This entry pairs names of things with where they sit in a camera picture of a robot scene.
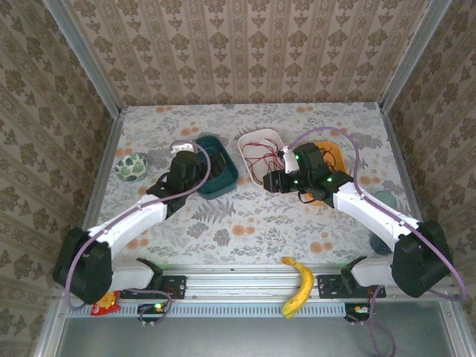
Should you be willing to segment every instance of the wall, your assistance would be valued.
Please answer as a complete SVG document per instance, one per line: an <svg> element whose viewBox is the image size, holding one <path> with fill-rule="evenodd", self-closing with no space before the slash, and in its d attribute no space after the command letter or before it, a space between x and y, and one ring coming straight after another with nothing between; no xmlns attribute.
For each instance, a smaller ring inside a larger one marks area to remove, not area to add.
<svg viewBox="0 0 476 357"><path fill-rule="evenodd" d="M122 106L377 101L428 0L66 0Z"/></svg>
<svg viewBox="0 0 476 357"><path fill-rule="evenodd" d="M111 118L41 1L0 1L0 356L27 356Z"/></svg>
<svg viewBox="0 0 476 357"><path fill-rule="evenodd" d="M470 287L476 335L476 2L453 1L390 111L423 216Z"/></svg>

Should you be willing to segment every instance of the white plate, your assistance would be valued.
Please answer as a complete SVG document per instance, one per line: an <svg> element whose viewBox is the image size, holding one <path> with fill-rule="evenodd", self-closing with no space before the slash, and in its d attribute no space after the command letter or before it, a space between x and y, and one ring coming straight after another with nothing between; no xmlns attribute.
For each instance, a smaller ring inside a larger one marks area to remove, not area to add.
<svg viewBox="0 0 476 357"><path fill-rule="evenodd" d="M251 170L248 166L249 163L245 160L245 158L260 158L264 156L265 154L268 154L269 150L267 150L265 147L249 146L249 147L245 147L244 149L245 152L243 152L243 147L249 143L260 143L260 144L274 146L272 143L266 140L267 138L274 140L278 146L278 149L282 149L284 147L284 143L281 140L281 137L279 136L277 132L275 132L272 129L261 129L261 130L257 130L256 132L249 132L248 134L242 135L238 139L239 153L241 154L241 157L243 158L243 161L245 162L246 169L248 170L248 174L250 175L251 180L259 187L263 187L263 186L259 182L256 182L253 179L253 175L251 174ZM263 178L263 176L268 173L268 165L266 164L265 160L266 162L268 162L271 159L268 158L268 159L260 160L256 164L253 165L253 172L255 176L259 179Z"/></svg>

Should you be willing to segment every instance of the teal object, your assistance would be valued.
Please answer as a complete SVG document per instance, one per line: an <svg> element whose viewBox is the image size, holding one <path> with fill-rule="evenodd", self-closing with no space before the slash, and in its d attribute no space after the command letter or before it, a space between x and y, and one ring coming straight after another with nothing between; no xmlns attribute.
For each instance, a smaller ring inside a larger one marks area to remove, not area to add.
<svg viewBox="0 0 476 357"><path fill-rule="evenodd" d="M146 177L149 161L145 154L134 152L119 159L115 172L121 181L136 182Z"/></svg>
<svg viewBox="0 0 476 357"><path fill-rule="evenodd" d="M396 209L396 206L399 204L395 196L389 191L377 191L373 196L378 199L380 202L385 203L388 207ZM384 243L383 240L379 238L374 233L370 234L370 246L373 251L380 255L389 255L392 251L388 248L388 245Z"/></svg>
<svg viewBox="0 0 476 357"><path fill-rule="evenodd" d="M205 184L198 189L199 195L204 199L216 199L232 191L237 186L239 173L222 142L213 135L202 136L196 139L195 142L203 147L208 155L222 153L226 163L225 169L220 176L205 182ZM199 157L205 161L203 154L200 153Z"/></svg>

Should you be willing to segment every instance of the teal bowl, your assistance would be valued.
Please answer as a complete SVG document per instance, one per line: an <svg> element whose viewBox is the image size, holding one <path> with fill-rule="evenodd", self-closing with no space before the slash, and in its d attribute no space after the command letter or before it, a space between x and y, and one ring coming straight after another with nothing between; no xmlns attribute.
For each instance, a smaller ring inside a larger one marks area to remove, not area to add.
<svg viewBox="0 0 476 357"><path fill-rule="evenodd" d="M149 161L145 154L134 152L118 161L115 172L121 181L136 182L146 177L148 169Z"/></svg>

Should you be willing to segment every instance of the orange plate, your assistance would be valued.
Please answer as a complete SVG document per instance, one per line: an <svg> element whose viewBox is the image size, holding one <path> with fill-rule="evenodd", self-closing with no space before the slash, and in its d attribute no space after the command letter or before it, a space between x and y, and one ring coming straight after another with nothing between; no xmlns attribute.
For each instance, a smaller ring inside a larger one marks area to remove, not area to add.
<svg viewBox="0 0 476 357"><path fill-rule="evenodd" d="M345 166L344 158L342 157L342 152L339 149L339 147L331 143L330 141L316 141L314 144L316 144L319 148L325 149L326 151L330 151L334 157L335 157L335 169L344 171L345 173L347 172L347 168ZM332 162L332 156L330 154L324 155L324 160L328 160ZM312 200L313 197L306 193L303 197L304 201L310 201ZM312 206L324 206L325 203L322 201L315 201L313 203L309 203Z"/></svg>

